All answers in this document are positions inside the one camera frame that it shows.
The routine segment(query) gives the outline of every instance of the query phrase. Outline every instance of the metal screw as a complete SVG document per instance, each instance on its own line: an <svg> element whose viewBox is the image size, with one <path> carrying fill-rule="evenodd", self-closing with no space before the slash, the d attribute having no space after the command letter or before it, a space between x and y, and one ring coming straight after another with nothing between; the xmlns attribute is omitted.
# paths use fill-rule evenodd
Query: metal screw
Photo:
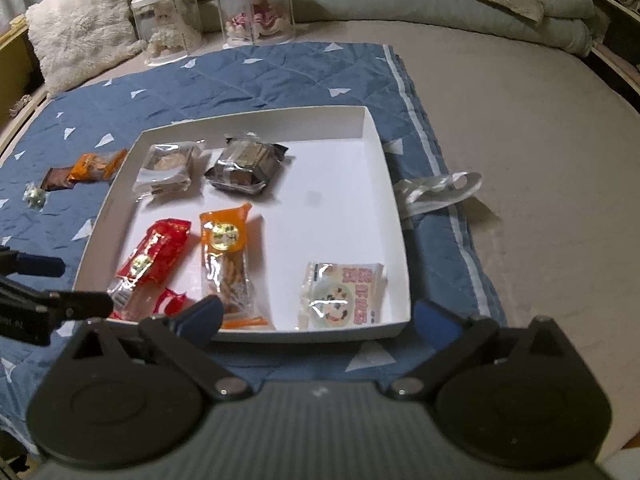
<svg viewBox="0 0 640 480"><path fill-rule="evenodd" d="M216 381L216 390L224 396L241 395L248 387L240 377L224 377Z"/></svg>
<svg viewBox="0 0 640 480"><path fill-rule="evenodd" d="M399 396L412 396L419 394L424 388L424 383L415 377L402 377L391 383L391 389Z"/></svg>

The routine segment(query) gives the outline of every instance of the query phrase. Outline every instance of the gold sticker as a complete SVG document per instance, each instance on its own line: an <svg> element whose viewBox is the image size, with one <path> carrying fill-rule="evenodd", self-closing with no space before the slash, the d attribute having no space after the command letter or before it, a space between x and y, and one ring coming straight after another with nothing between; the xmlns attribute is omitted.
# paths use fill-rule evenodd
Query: gold sticker
<svg viewBox="0 0 640 480"><path fill-rule="evenodd" d="M153 262L151 256L148 254L139 254L136 256L131 262L131 275L132 277L137 277L151 265Z"/></svg>
<svg viewBox="0 0 640 480"><path fill-rule="evenodd" d="M233 224L214 224L211 245L218 251L228 251L240 241L240 230Z"/></svg>

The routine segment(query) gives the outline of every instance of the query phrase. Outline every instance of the orange snack package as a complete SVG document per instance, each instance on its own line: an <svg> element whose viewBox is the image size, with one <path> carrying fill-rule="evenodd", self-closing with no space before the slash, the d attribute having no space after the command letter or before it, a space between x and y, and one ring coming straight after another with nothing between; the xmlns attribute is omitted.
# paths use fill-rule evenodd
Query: orange snack package
<svg viewBox="0 0 640 480"><path fill-rule="evenodd" d="M68 179L72 182L111 180L127 156L127 150L110 153L85 153L74 164Z"/></svg>
<svg viewBox="0 0 640 480"><path fill-rule="evenodd" d="M265 325L255 315L247 266L246 218L251 204L200 215L202 294L214 294L225 308L222 328Z"/></svg>

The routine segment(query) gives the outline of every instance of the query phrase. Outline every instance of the clear plastic display case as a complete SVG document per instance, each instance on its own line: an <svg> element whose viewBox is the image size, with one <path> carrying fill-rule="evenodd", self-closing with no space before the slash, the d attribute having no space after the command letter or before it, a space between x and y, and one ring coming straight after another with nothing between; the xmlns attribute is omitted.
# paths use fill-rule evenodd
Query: clear plastic display case
<svg viewBox="0 0 640 480"><path fill-rule="evenodd" d="M280 43L294 35L291 0L218 0L228 46Z"/></svg>
<svg viewBox="0 0 640 480"><path fill-rule="evenodd" d="M131 9L150 66L183 59L202 44L196 0L133 0Z"/></svg>

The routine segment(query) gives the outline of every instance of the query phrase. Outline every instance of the round sticker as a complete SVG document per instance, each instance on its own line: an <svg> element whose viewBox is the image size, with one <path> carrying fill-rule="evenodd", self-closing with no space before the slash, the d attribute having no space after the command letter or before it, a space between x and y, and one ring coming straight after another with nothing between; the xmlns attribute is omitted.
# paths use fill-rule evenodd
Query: round sticker
<svg viewBox="0 0 640 480"><path fill-rule="evenodd" d="M312 303L312 307L328 326L345 326L353 313L351 291L344 285L329 286Z"/></svg>
<svg viewBox="0 0 640 480"><path fill-rule="evenodd" d="M233 224L214 224L211 245L218 251L228 251L240 241L240 230Z"/></svg>

